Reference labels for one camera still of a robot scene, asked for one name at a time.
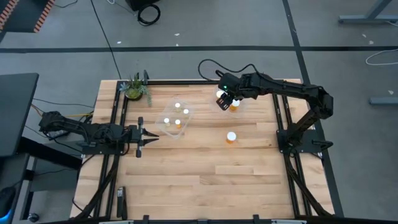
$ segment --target black desk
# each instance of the black desk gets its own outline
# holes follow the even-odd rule
[[[34,171],[27,170],[29,156],[78,170],[81,159],[22,137],[30,104],[39,75],[36,73],[0,75],[0,190],[15,185],[14,198],[8,217],[0,223],[11,223],[23,180],[33,180]],[[21,220],[27,219],[33,192],[25,197]]]

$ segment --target butcher block tabletop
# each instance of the butcher block tabletop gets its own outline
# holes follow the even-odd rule
[[[117,80],[101,82],[93,123],[110,122],[116,85]],[[232,118],[209,107],[215,88],[215,85],[153,85],[149,86],[151,107],[146,96],[128,103],[125,126],[137,124],[142,116],[146,130],[160,136],[158,141],[143,148],[141,158],[135,157],[135,144],[131,144],[127,155],[120,157],[116,189],[126,188],[129,220],[142,220],[143,215],[149,215],[151,220],[252,219],[254,214],[261,219],[294,217],[284,158],[275,134],[278,126],[272,95],[245,99],[242,117]],[[155,125],[158,115],[176,96],[195,109],[178,139]],[[121,95],[116,124],[121,117],[123,98]],[[307,103],[288,99],[296,122],[308,111]],[[226,142],[230,131],[237,135],[232,144]],[[325,210],[333,213],[321,160],[311,154],[301,154],[301,160],[308,189]],[[75,193],[75,202],[81,208],[98,188],[102,163],[103,156],[96,155],[81,168]],[[296,191],[303,214],[297,186]],[[105,214],[107,198],[105,192],[100,215]],[[71,217],[79,213],[73,207]],[[111,217],[118,219],[116,196]]]

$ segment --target potted plant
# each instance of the potted plant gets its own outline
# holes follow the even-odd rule
[[[144,82],[139,79],[138,73],[134,76],[134,79],[130,77],[129,81],[122,83],[119,90],[123,91],[124,95],[132,101],[138,101],[143,95],[147,95],[148,106],[152,106],[152,95]]]

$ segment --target gray floor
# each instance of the gray floor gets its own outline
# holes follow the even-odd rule
[[[70,0],[57,0],[60,5],[68,2]],[[123,0],[117,2],[126,5]],[[363,14],[374,2],[290,0],[301,46],[396,45],[398,48],[398,27],[337,23],[340,14]],[[284,7],[279,0],[163,0],[159,2],[162,17],[158,24],[150,27],[139,26],[134,13],[112,6],[106,0],[94,0],[94,3],[113,47],[293,44]],[[393,1],[385,13],[398,14],[398,1]],[[79,0],[76,5],[65,9],[54,8],[38,34],[7,33],[0,43],[0,48],[69,47],[107,47],[89,1]],[[395,163],[398,156],[398,108],[368,105],[370,96],[398,94],[398,65],[366,65],[366,57],[374,53],[303,54],[311,82],[323,85],[335,97],[335,113],[322,123],[327,140],[335,143],[330,154],[345,215],[398,220],[398,178],[394,172],[398,169]],[[232,69],[254,63],[260,71],[274,78],[301,78],[295,52],[115,53],[122,78],[143,69],[149,72],[151,78],[199,78],[197,65],[204,58],[213,58]],[[397,59],[398,52],[394,52],[374,61],[394,62]],[[60,103],[93,105],[100,80],[118,79],[108,52],[0,54],[0,68],[0,75],[39,73],[35,97]],[[215,69],[211,64],[204,64],[203,73],[214,77],[212,72]],[[44,111],[59,110],[63,114],[90,111],[89,108],[76,106],[35,104]],[[38,130],[39,120],[35,111],[31,111],[27,125]],[[29,129],[25,129],[24,135],[48,143]],[[79,139],[79,136],[72,135],[64,141]],[[43,162],[37,164],[42,172],[59,169]],[[31,211],[39,213],[40,222],[68,218],[76,184],[73,175],[42,176],[42,185],[49,185],[50,182],[58,185],[53,185],[52,191],[35,195]]]

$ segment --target cable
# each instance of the cable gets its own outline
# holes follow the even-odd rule
[[[37,177],[37,176],[40,176],[40,175],[44,175],[44,174],[53,174],[53,173],[57,173],[57,172],[62,172],[62,171],[65,171],[65,170],[73,170],[73,169],[64,168],[64,169],[60,169],[60,170],[56,170],[56,171],[44,172],[44,173],[42,173],[42,174],[34,175],[34,177]],[[19,184],[19,183],[21,183],[21,182],[23,182],[23,181],[24,181],[24,179],[22,179],[22,180],[20,180],[20,181],[17,181],[15,184],[12,184],[10,187],[13,187],[13,186],[15,186],[15,185],[17,185],[17,184]]]
[[[60,7],[60,8],[66,8],[66,7],[70,6],[70,5],[76,4],[77,1],[78,1],[78,0],[76,0],[76,1],[74,1],[74,2],[72,2],[72,3],[66,4],[66,5],[64,5],[64,6],[59,6],[59,5],[57,5],[57,4],[54,4],[54,6],[57,6],[57,7]]]
[[[55,123],[55,122],[63,122],[63,123],[65,123],[65,124],[70,124],[70,125],[74,125],[74,126],[76,126],[76,127],[78,127],[78,128],[81,128],[81,129],[84,131],[84,134],[85,134],[85,136],[86,136],[86,141],[87,141],[87,142],[90,142],[90,140],[89,140],[89,138],[88,138],[87,130],[86,130],[83,126],[81,126],[81,125],[79,125],[79,124],[73,124],[73,123],[68,122],[68,121],[51,121],[49,124],[52,124],[52,123]]]
[[[37,100],[37,101],[41,101],[44,103],[50,103],[50,104],[54,104],[54,105],[63,105],[63,106],[85,106],[87,108],[94,108],[93,106],[87,106],[87,105],[83,105],[83,104],[79,104],[79,103],[54,103],[54,102],[50,102],[47,100],[41,100],[41,99],[37,99],[37,98],[33,98],[33,100]]]
[[[258,69],[256,68],[256,66],[254,66],[252,63],[246,65],[245,67],[243,67],[243,68],[240,69],[240,70],[234,71],[234,70],[231,70],[231,69],[228,69],[228,68],[222,66],[220,63],[216,62],[216,61],[213,60],[213,59],[204,59],[204,60],[202,60],[202,61],[199,63],[199,65],[198,65],[198,72],[199,72],[199,75],[200,75],[202,78],[204,78],[205,80],[208,80],[209,82],[211,82],[211,81],[218,81],[218,80],[211,80],[211,79],[209,79],[209,78],[204,77],[204,76],[201,74],[201,72],[200,72],[200,66],[202,65],[203,62],[207,62],[207,61],[213,62],[213,63],[215,63],[216,65],[218,65],[219,67],[221,67],[222,69],[227,70],[227,71],[232,72],[232,73],[243,72],[243,71],[244,71],[245,69],[247,69],[248,67],[252,67],[252,68],[254,69],[254,71],[256,71],[256,74],[257,74],[257,75],[261,76],[262,78],[268,79],[267,77],[265,77],[265,74],[260,73],[260,72],[258,71]],[[221,72],[221,71],[219,71],[219,70],[216,70],[216,74],[217,74],[220,78],[224,75],[224,73]],[[281,83],[281,82],[274,81],[274,80],[268,80],[268,81],[269,81],[269,82],[272,82],[272,83],[274,83],[274,84],[277,84],[277,85],[285,85],[285,86],[293,86],[293,87],[296,87],[295,85],[291,85],[291,84],[285,83],[285,82],[284,82],[284,83]],[[306,89],[313,89],[313,88],[318,88],[318,86],[313,86],[313,87],[306,86]]]
[[[125,9],[127,12],[130,12],[132,15],[136,16],[133,12],[131,12],[128,8],[120,5],[119,3],[115,2],[115,4],[117,4],[118,6],[122,7],[123,9]]]
[[[398,27],[398,25],[397,24],[393,24],[392,22],[386,22],[386,23],[388,23],[388,24],[390,24],[390,25],[393,25],[393,26],[395,26],[395,27]]]
[[[119,79],[122,79],[122,76],[120,75],[118,64],[116,63],[116,59],[114,58],[114,54],[113,54],[113,50],[112,50],[111,44],[109,43],[108,38],[106,37],[104,28],[102,27],[102,24],[101,24],[101,21],[100,21],[100,19],[98,17],[97,11],[95,10],[95,6],[94,6],[94,3],[93,3],[93,0],[90,0],[90,1],[91,1],[91,5],[93,6],[93,9],[94,9],[95,16],[97,17],[99,26],[101,27],[102,33],[104,34],[106,43],[108,44],[108,47],[109,47],[109,49],[111,51],[113,62],[114,62],[114,66],[116,66],[116,70],[118,71]]]
[[[202,60],[202,61],[199,63],[199,65],[198,65],[198,72],[199,72],[199,75],[200,75],[202,78],[204,78],[205,80],[208,80],[208,81],[217,81],[217,80],[211,80],[211,79],[209,79],[209,78],[204,77],[204,76],[201,74],[200,66],[202,65],[203,62],[213,62],[213,63],[215,63],[216,65],[218,65],[219,67],[221,67],[222,69],[227,70],[227,71],[232,72],[232,73],[239,73],[239,72],[242,72],[243,70],[245,70],[245,69],[247,69],[248,67],[252,66],[253,69],[256,71],[256,73],[259,74],[259,71],[257,70],[256,66],[254,66],[254,65],[251,64],[251,63],[250,63],[249,65],[246,65],[244,68],[242,68],[242,69],[240,69],[240,70],[234,71],[234,70],[230,70],[230,69],[228,69],[228,68],[222,66],[220,63],[216,62],[216,61],[213,60],[213,59],[204,59],[204,60]]]
[[[86,164],[86,162],[88,162],[90,159],[92,159],[95,155],[91,155],[89,158],[87,158],[80,166],[80,169],[83,168],[83,166]],[[72,204],[74,206],[76,206],[77,209],[79,209],[81,212],[83,211],[83,209],[81,209],[75,202],[75,197],[72,198]]]
[[[74,151],[76,151],[76,152],[81,153],[80,150],[75,149],[74,147],[68,146],[67,144],[64,144],[64,143],[60,143],[60,142],[58,142],[56,139],[53,139],[53,140],[55,141],[55,143],[57,143],[57,144],[59,144],[59,145],[61,145],[61,146],[68,147],[68,148],[70,148],[70,149],[72,149],[72,150],[74,150]]]
[[[32,107],[33,109],[35,109],[36,112],[37,112],[37,114],[38,114],[39,116],[43,117],[44,111],[42,111],[40,108],[38,108],[37,106],[35,106],[35,105],[33,105],[33,104],[31,104],[30,107]]]
[[[390,24],[390,25],[393,25],[393,26],[395,26],[395,27],[398,27],[397,24],[393,24],[392,22],[386,22],[386,23],[388,23],[388,24]],[[383,54],[383,53],[387,53],[387,52],[395,52],[395,51],[398,51],[398,49],[380,51],[380,52],[378,52],[378,53],[376,53],[376,54],[373,54],[373,55],[369,56],[369,57],[365,60],[365,63],[366,63],[366,65],[372,65],[372,66],[398,65],[398,62],[391,62],[391,63],[369,63],[369,59],[370,59],[370,58],[373,58],[373,57],[375,57],[375,56],[377,56],[377,55],[379,55],[379,54]]]
[[[127,143],[127,150],[126,152],[122,153],[121,156],[125,156],[127,153],[129,153],[129,151],[130,151],[130,144]]]
[[[157,16],[153,21],[146,21],[145,19],[143,19],[141,17],[142,12],[147,9],[148,7],[153,7],[156,11],[157,11]],[[150,26],[152,24],[155,24],[158,20],[160,19],[160,9],[157,5],[155,4],[146,4],[144,6],[142,6],[139,10],[138,10],[138,15],[137,15],[137,20],[138,23],[140,23],[140,25],[142,26]]]
[[[64,117],[67,117],[67,118],[74,118],[74,117],[80,117],[80,116],[89,116],[89,115],[91,115],[91,114],[73,114],[73,115],[66,115],[66,116],[64,116]]]
[[[40,134],[39,132],[37,132],[37,131],[34,130],[33,128],[30,128],[30,127],[28,127],[28,126],[26,126],[26,125],[25,125],[25,128],[27,128],[27,129],[33,131],[34,133],[38,134],[40,137],[47,138],[47,136],[44,136],[44,135]]]

